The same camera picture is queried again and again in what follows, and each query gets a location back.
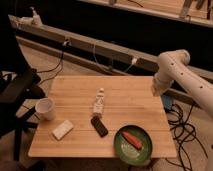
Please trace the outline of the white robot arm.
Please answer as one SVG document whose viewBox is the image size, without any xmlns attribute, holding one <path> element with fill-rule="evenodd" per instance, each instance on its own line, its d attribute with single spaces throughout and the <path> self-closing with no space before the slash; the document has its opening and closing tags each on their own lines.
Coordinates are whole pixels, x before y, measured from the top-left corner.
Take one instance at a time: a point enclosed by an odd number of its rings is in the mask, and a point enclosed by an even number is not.
<svg viewBox="0 0 213 171">
<path fill-rule="evenodd" d="M 152 81 L 152 93 L 160 96 L 176 81 L 213 118 L 213 84 L 188 69 L 189 61 L 190 54 L 184 49 L 161 53 L 157 60 L 159 69 Z"/>
</svg>

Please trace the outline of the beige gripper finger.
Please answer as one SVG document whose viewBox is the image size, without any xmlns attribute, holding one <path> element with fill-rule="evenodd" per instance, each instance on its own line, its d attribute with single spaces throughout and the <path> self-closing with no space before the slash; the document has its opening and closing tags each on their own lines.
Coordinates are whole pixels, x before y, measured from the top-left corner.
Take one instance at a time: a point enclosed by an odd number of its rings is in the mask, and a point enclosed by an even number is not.
<svg viewBox="0 0 213 171">
<path fill-rule="evenodd" d="M 152 91 L 153 96 L 157 97 L 157 96 L 161 95 L 159 89 L 156 88 L 155 86 L 151 86 L 151 91 Z"/>
</svg>

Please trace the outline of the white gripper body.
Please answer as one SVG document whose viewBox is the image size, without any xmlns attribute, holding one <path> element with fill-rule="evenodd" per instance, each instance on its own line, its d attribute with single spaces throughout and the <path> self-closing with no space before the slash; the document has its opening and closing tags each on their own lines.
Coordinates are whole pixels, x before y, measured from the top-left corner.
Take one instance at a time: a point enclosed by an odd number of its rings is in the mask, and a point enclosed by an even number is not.
<svg viewBox="0 0 213 171">
<path fill-rule="evenodd" d="M 169 77 L 163 77 L 159 74 L 155 74 L 152 81 L 152 86 L 159 89 L 160 94 L 165 93 L 173 84 L 173 80 Z"/>
</svg>

